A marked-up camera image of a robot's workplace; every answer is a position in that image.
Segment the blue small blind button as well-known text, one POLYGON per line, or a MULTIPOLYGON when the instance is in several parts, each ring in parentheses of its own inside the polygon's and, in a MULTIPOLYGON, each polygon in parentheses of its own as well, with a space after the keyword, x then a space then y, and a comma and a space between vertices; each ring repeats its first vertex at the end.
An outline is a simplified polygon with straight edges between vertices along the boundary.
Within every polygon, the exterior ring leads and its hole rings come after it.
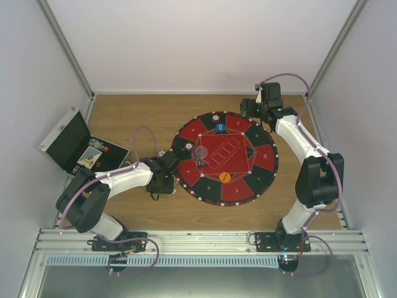
POLYGON ((224 132, 226 130, 226 126, 225 126, 225 124, 217 123, 215 125, 215 129, 217 132, 224 132))

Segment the orange big blind button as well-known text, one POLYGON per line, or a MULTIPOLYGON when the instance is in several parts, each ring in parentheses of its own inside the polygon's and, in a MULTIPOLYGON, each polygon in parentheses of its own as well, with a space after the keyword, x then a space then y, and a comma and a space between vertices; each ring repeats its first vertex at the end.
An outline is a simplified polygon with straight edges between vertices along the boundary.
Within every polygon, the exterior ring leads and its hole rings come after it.
POLYGON ((222 183, 229 183, 231 181, 231 175, 227 172, 222 172, 219 174, 219 180, 222 183))

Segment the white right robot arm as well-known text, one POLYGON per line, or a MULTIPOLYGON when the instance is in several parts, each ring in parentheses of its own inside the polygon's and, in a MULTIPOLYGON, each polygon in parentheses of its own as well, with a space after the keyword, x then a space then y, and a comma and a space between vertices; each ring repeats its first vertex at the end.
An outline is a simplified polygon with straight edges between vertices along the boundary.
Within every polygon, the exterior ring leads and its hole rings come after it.
POLYGON ((320 212, 333 212, 327 206, 342 199, 344 159, 330 153, 309 133, 292 107, 284 107, 282 100, 258 102, 242 99, 240 115, 258 118, 282 137, 301 164, 295 183, 295 201, 290 212, 275 229, 275 245, 281 251, 291 250, 297 242, 304 242, 305 230, 320 212))

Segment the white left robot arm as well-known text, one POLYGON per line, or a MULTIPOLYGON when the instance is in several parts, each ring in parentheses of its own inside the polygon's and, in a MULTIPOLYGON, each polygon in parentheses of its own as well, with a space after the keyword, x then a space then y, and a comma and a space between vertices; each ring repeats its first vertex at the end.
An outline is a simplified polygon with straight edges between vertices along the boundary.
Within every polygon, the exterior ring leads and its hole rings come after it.
POLYGON ((56 202, 61 213, 60 227, 92 232, 120 251, 127 246, 127 228, 115 217, 105 214, 109 199, 136 187, 153 195, 174 192, 174 171, 179 159, 171 151, 163 156, 142 158, 134 165, 107 172, 80 169, 56 202))

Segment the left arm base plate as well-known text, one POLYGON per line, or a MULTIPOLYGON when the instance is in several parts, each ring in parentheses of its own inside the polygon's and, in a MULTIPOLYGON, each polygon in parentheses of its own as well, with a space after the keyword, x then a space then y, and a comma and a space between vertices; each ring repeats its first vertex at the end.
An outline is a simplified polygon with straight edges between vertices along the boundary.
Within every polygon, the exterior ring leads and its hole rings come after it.
POLYGON ((115 240, 104 240, 95 236, 87 244, 92 251, 114 251, 122 253, 137 253, 145 251, 147 232, 123 232, 115 240))

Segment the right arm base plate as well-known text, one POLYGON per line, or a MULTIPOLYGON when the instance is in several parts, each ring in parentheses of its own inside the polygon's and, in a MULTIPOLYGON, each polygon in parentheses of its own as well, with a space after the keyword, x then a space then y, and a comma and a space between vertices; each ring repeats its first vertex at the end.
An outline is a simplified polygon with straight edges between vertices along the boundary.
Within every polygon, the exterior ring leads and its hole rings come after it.
POLYGON ((310 252, 310 242, 302 240, 301 234, 278 235, 276 232, 252 232, 247 241, 257 252, 298 253, 310 252))

